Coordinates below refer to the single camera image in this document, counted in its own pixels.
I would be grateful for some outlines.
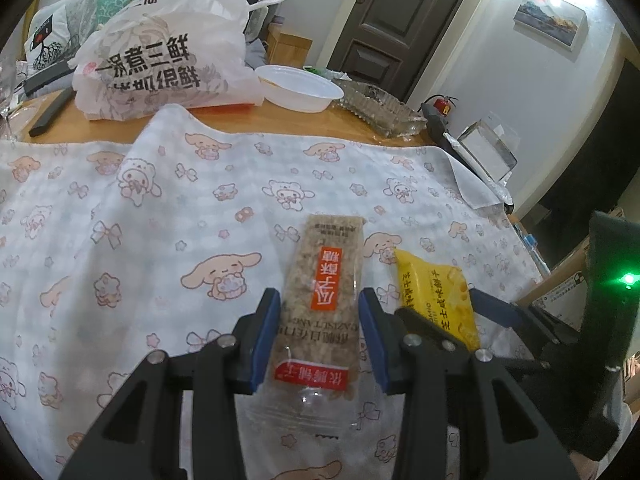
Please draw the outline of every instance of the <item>cartoon print sheet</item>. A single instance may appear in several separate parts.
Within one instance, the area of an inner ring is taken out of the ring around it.
[[[2,420],[44,480],[57,478],[151,349],[197,351],[254,311],[265,287],[282,289],[309,213],[366,219],[362,286],[390,312],[396,246],[514,299],[540,275],[495,197],[456,164],[434,147],[224,134],[178,105],[131,146],[3,143]],[[526,354],[512,332],[477,321],[483,345]],[[385,398],[360,348],[356,388],[332,400],[353,422],[347,436],[283,432],[239,410],[250,479],[390,478],[402,398]],[[188,460],[188,431],[181,445]],[[453,430],[449,445],[453,475]]]

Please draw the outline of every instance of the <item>brown door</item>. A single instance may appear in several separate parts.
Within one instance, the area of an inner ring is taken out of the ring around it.
[[[328,67],[405,101],[462,0],[356,3]]]

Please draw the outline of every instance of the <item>glass tray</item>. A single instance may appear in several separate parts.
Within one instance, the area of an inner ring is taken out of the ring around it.
[[[344,91],[339,105],[356,114],[385,137],[413,136],[427,127],[426,118],[382,88],[343,79],[334,79],[334,83]]]

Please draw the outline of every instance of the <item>red fire extinguisher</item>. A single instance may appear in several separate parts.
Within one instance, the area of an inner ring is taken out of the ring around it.
[[[436,110],[443,117],[447,117],[450,114],[451,109],[456,107],[456,104],[455,104],[454,101],[458,100],[458,98],[456,98],[456,97],[450,97],[448,95],[436,94],[436,95],[432,95],[431,97],[429,97],[425,101],[425,103],[428,103],[434,97],[436,97],[437,99],[433,102],[433,107],[436,108]]]

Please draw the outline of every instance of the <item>snack bar package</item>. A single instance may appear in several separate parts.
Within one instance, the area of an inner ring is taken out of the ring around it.
[[[309,216],[282,295],[274,378],[346,390],[358,373],[362,218]]]
[[[268,378],[243,399],[259,428],[339,437],[353,425],[362,272],[360,217],[309,216],[282,293]]]
[[[474,310],[462,269],[425,262],[396,249],[402,304],[452,336],[470,351],[480,348]]]

